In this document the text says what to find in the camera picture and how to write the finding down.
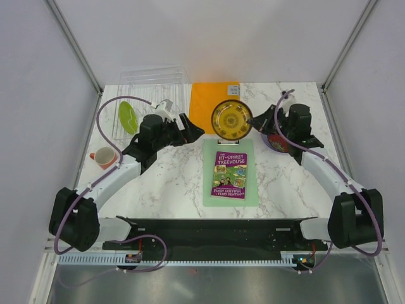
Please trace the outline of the brown patterned plate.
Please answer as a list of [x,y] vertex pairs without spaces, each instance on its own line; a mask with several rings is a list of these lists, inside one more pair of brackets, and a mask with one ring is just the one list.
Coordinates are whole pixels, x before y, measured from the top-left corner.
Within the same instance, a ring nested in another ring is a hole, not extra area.
[[252,118],[252,112],[245,103],[228,99],[219,103],[213,110],[211,126],[220,138],[239,141],[250,133],[252,127],[248,121]]

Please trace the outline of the green plate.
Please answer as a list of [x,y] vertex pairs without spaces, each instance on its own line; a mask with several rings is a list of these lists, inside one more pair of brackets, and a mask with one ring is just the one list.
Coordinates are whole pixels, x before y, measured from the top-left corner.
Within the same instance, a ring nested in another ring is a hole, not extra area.
[[132,106],[122,101],[118,107],[118,118],[123,129],[130,135],[134,135],[137,132],[137,115]]

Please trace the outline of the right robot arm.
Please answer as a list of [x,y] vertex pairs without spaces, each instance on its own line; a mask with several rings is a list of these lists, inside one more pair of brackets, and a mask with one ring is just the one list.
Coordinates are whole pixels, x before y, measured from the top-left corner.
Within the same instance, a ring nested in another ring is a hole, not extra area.
[[304,104],[294,104],[288,115],[272,105],[263,114],[249,119],[249,125],[269,136],[285,140],[288,153],[322,186],[332,200],[328,218],[308,218],[290,233],[291,245],[305,249],[313,239],[329,241],[339,249],[375,242],[377,256],[383,245],[382,195],[352,180],[328,156],[322,142],[312,135],[311,114]]

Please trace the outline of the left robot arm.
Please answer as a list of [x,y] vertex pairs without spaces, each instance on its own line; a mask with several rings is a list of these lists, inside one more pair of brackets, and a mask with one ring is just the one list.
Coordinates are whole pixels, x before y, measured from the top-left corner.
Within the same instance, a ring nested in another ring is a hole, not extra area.
[[139,234],[123,217],[101,218],[101,207],[124,185],[142,175],[157,159],[157,153],[167,146],[182,146],[198,140],[204,131],[180,114],[184,128],[176,120],[159,115],[146,115],[139,133],[120,152],[119,160],[86,186],[71,190],[62,188],[56,194],[49,223],[49,232],[55,237],[54,251],[60,241],[71,249],[84,252],[96,242],[112,241],[125,249],[139,242]]

